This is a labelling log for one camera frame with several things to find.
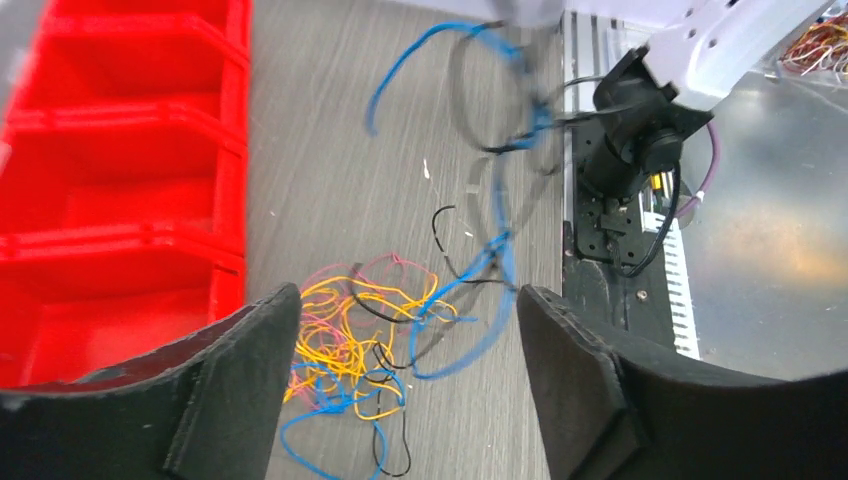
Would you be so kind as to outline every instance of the black wire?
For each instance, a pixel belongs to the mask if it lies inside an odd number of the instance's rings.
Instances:
[[[377,391],[377,415],[382,413],[380,410],[380,396],[382,393],[382,389]],[[380,465],[380,458],[377,456],[377,422],[379,421],[374,420],[374,432],[371,436],[371,454],[374,456],[374,463],[378,466]],[[403,449],[406,451],[406,469],[401,473],[392,473],[380,466],[380,471],[392,478],[403,477],[412,470],[412,453],[409,451],[409,443],[406,440],[406,407],[401,407],[401,422],[403,422],[401,426],[401,441],[403,442]]]
[[[445,212],[447,210],[454,210],[454,209],[456,209],[456,205],[445,205],[444,207],[441,207],[438,210],[436,210],[436,213],[433,214],[433,218],[430,220],[430,226],[433,229],[433,239],[436,240],[436,246],[439,247],[439,251],[442,252],[442,257],[445,259],[445,263],[447,264],[448,269],[451,271],[451,274],[453,274],[454,278],[459,280],[459,278],[460,278],[459,272],[457,272],[456,268],[454,268],[453,262],[451,261],[450,256],[445,251],[445,248],[442,246],[442,242],[439,240],[439,233],[436,229],[436,219],[439,218],[439,215],[442,212]],[[497,263],[492,263],[492,266],[496,269]],[[486,279],[476,279],[476,280],[463,280],[462,283],[465,283],[467,285],[482,285],[484,283],[504,283],[504,282],[503,282],[503,280],[498,280],[496,278],[486,278]]]
[[[495,23],[487,23],[481,25],[481,29],[479,32],[484,30],[492,29],[492,28],[500,28],[503,26],[502,22]],[[468,50],[468,45],[471,44],[471,41],[479,34],[478,33],[470,33],[468,35],[460,38],[456,44],[454,44],[451,49],[450,56],[448,57],[448,75],[450,77],[450,96],[451,96],[451,117],[453,118],[454,126],[456,126],[459,134],[465,139],[465,141],[471,145],[473,148],[480,150],[481,152],[491,153],[495,155],[513,152],[517,150],[517,148],[512,144],[512,142],[505,143],[503,145],[497,146],[489,146],[483,143],[480,140],[480,137],[474,132],[474,129],[471,128],[471,122],[468,120],[468,115],[466,113],[466,101],[465,101],[465,82],[463,81],[462,71],[463,65],[465,63],[465,53]],[[515,80],[518,88],[521,88],[521,79],[519,72],[520,69],[524,68],[524,66],[510,66],[510,73],[513,80]],[[515,134],[507,133],[508,136],[514,136],[518,134],[519,125],[522,118],[521,112],[518,112],[517,115],[510,115],[509,117],[513,119],[513,122],[508,124],[505,128],[507,132],[515,132]]]
[[[361,264],[361,263],[357,263],[357,264],[355,264],[355,265],[353,266],[353,269],[351,269],[351,271],[350,271],[350,276],[349,276],[349,277],[348,277],[348,279],[347,279],[347,288],[348,288],[348,290],[350,290],[350,295],[353,297],[353,301],[355,301],[357,304],[359,304],[359,306],[360,306],[360,307],[362,307],[362,308],[364,308],[365,310],[367,310],[367,311],[368,311],[368,313],[370,313],[371,315],[374,315],[374,316],[376,316],[376,317],[379,317],[379,318],[381,318],[381,319],[383,319],[383,320],[385,320],[385,321],[387,321],[387,322],[390,322],[390,323],[395,323],[395,324],[398,324],[398,325],[403,325],[403,324],[412,323],[413,321],[415,321],[415,319],[413,319],[413,318],[404,318],[404,319],[401,319],[401,320],[398,320],[398,319],[396,319],[396,318],[392,318],[392,317],[390,317],[390,316],[388,316],[388,315],[385,315],[385,314],[383,314],[383,313],[380,313],[380,312],[379,312],[379,311],[377,311],[377,310],[374,310],[373,308],[371,308],[371,306],[370,306],[370,305],[368,305],[367,303],[363,302],[363,301],[362,301],[362,299],[361,299],[361,298],[359,298],[359,295],[357,295],[357,294],[356,294],[356,289],[355,289],[355,288],[356,288],[356,284],[354,284],[354,282],[353,282],[353,279],[354,279],[356,276],[358,276],[358,275],[359,275],[359,269],[361,269],[361,268],[362,268],[362,264]]]
[[[642,273],[645,268],[654,261],[657,257],[657,254],[660,251],[660,247],[662,247],[663,242],[665,241],[666,235],[668,235],[668,231],[671,229],[671,223],[674,221],[674,215],[677,213],[677,206],[680,202],[680,162],[677,161],[674,164],[672,169],[672,184],[674,191],[671,193],[671,204],[668,207],[668,213],[665,215],[665,219],[663,220],[662,225],[660,226],[659,231],[657,231],[657,236],[654,237],[654,241],[651,243],[650,248],[648,249],[648,253],[642,258],[642,260],[636,264],[632,269],[625,270],[621,264],[621,251],[618,245],[618,239],[613,236],[610,238],[610,252],[612,253],[613,261],[615,262],[615,270],[622,277],[626,278],[635,278],[640,273]]]

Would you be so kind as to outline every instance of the tangled wires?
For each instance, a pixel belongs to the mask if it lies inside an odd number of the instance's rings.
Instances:
[[[801,75],[832,71],[841,82],[848,75],[848,13],[810,27],[780,61],[787,70]]]
[[[385,264],[382,275],[375,275],[373,272],[382,264]],[[399,273],[400,279],[389,285],[384,279],[392,272]],[[420,294],[407,293],[408,284],[414,281],[416,273],[424,277],[424,287]],[[292,366],[289,388],[283,401],[299,397],[311,411],[280,428],[280,441],[292,458],[323,478],[337,478],[296,453],[286,441],[285,434],[290,427],[309,418],[338,415],[352,409],[358,418],[370,422],[374,430],[372,447],[377,469],[371,478],[380,473],[401,477],[410,471],[412,456],[406,438],[406,393],[393,368],[395,338],[409,334],[404,324],[412,322],[417,309],[430,299],[438,287],[438,276],[394,253],[378,257],[364,266],[331,265],[304,282],[301,286],[301,328],[295,345],[300,363]],[[432,303],[444,312],[435,315],[443,324],[451,324],[461,318],[453,305],[441,300]],[[357,319],[354,315],[357,305],[366,307],[371,317],[365,321]],[[388,323],[378,325],[378,319],[385,319]],[[377,366],[385,363],[392,367]],[[394,406],[385,408],[384,393],[394,398]],[[363,411],[362,404],[372,398],[376,399],[377,407],[375,413],[369,414]],[[396,413],[402,416],[401,435],[407,459],[406,468],[400,473],[392,473],[385,467],[387,442],[379,423]]]

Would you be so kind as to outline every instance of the purple cable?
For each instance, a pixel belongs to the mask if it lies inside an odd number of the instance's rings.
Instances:
[[[710,184],[713,183],[715,172],[718,170],[718,164],[721,163],[721,142],[718,139],[718,132],[715,126],[713,126],[713,122],[707,124],[707,131],[710,132],[710,142],[713,144],[713,158],[710,160],[710,168],[707,170],[707,175],[704,177],[704,181],[701,182],[701,186],[698,187],[695,195],[692,195],[692,198],[677,210],[676,218],[680,218],[691,212],[693,208],[704,201],[704,194],[707,193]]]

